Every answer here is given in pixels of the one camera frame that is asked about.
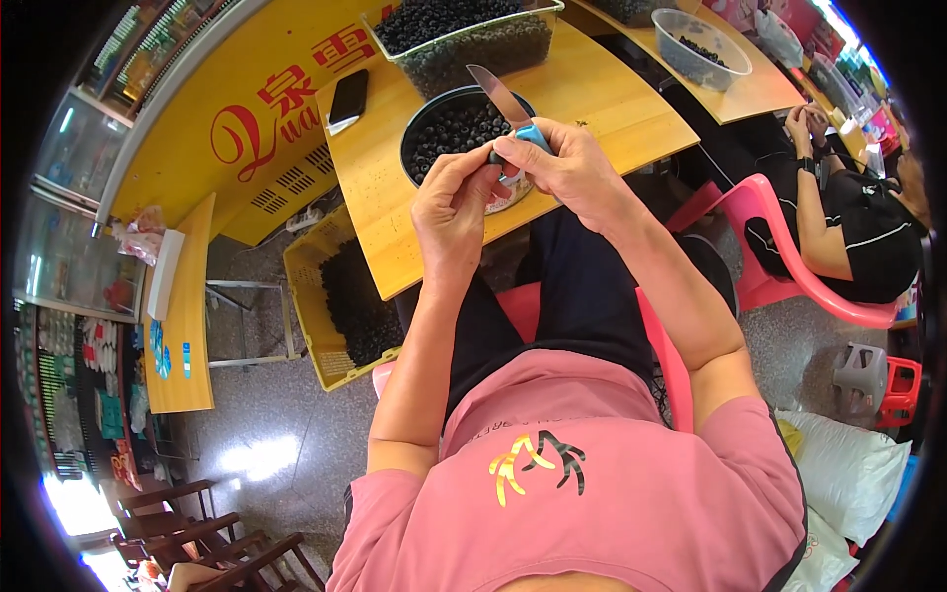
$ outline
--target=blue knife handle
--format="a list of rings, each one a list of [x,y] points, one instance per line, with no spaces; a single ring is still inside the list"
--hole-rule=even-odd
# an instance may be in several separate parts
[[[553,154],[552,149],[549,148],[549,144],[546,143],[543,137],[543,133],[540,132],[539,128],[535,125],[527,125],[525,128],[516,130],[516,137],[527,142],[532,142],[546,152]]]

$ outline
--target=gray plastic stool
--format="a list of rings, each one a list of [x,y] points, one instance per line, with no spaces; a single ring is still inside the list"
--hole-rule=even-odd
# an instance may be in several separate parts
[[[831,381],[843,391],[860,391],[865,397],[865,405],[875,413],[887,388],[887,352],[850,341],[849,348],[848,357],[840,368],[834,370]]]

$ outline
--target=pink shirt sleeve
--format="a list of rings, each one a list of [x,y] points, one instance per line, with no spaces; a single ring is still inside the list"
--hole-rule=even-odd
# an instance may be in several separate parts
[[[799,474],[763,399],[727,401],[710,414],[699,436],[769,511],[774,529],[789,529],[797,541],[806,536]]]
[[[329,592],[382,589],[390,581],[423,479],[384,469],[352,481],[352,514],[332,561]]]

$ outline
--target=pink t-shirt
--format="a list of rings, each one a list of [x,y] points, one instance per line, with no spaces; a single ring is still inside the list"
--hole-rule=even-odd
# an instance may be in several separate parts
[[[527,351],[471,390],[426,479],[389,469],[351,487],[329,591],[491,592],[579,571],[640,592],[759,592],[806,536],[763,400],[674,432],[640,378],[570,351]]]

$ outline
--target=pink plastic chair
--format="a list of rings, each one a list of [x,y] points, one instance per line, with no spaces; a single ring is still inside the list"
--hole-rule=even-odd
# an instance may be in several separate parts
[[[539,282],[530,283],[496,295],[509,321],[525,343],[531,343],[536,339],[536,327],[539,325],[539,286]],[[661,321],[658,320],[657,314],[654,313],[641,288],[636,288],[635,292],[638,295],[638,307],[641,309],[641,316],[645,322],[645,333],[657,353],[657,359],[664,374],[670,406],[670,423],[679,432],[693,433],[694,408],[693,400],[690,398],[688,369],[685,368],[681,355],[670,342],[668,334],[661,326]],[[372,370],[371,380],[375,385],[375,394],[379,397],[382,396],[384,385],[387,384],[388,376],[394,368],[395,362],[387,362]]]
[[[779,302],[793,296],[808,296],[819,306],[847,320],[849,323],[871,329],[889,329],[894,324],[895,306],[891,304],[864,304],[845,300],[830,290],[822,280],[802,262],[792,235],[786,226],[779,201],[769,181],[761,174],[746,177],[726,194],[712,181],[694,193],[694,196],[671,216],[666,227],[680,232],[697,222],[719,205],[733,227],[743,254],[743,273],[737,282],[740,310],[748,311]],[[743,236],[743,228],[750,218],[761,217],[769,224],[779,255],[795,281],[776,278],[762,268],[750,245]]]

